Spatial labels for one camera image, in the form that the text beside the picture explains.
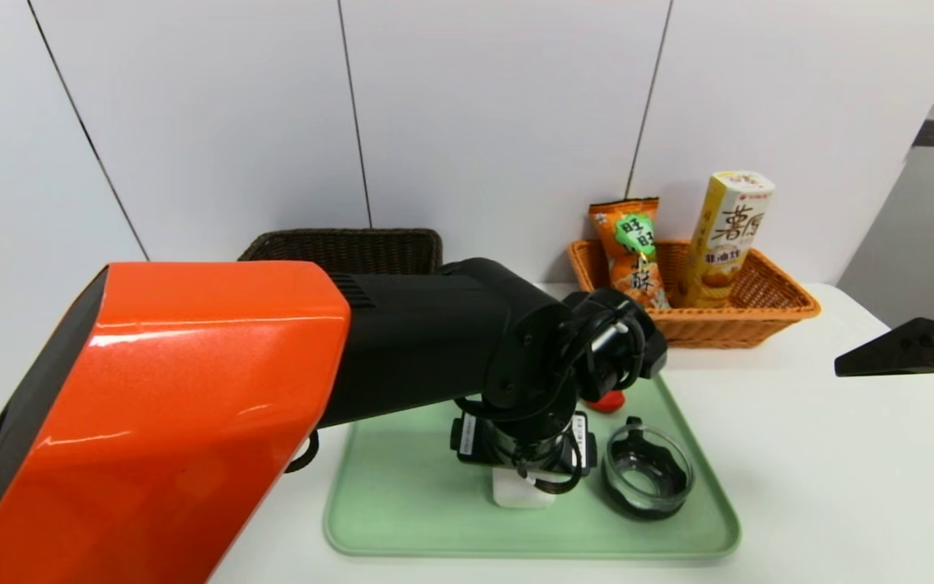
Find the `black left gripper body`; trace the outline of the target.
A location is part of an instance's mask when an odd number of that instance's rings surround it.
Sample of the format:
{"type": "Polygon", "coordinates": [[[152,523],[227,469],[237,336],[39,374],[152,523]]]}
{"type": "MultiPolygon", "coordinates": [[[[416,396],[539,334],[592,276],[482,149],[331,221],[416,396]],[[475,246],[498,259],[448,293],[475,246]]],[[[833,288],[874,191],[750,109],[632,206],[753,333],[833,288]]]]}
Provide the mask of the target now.
{"type": "Polygon", "coordinates": [[[463,463],[549,475],[589,474],[598,463],[589,418],[576,410],[570,423],[546,437],[511,436],[489,420],[463,413],[452,423],[451,448],[463,463]]]}

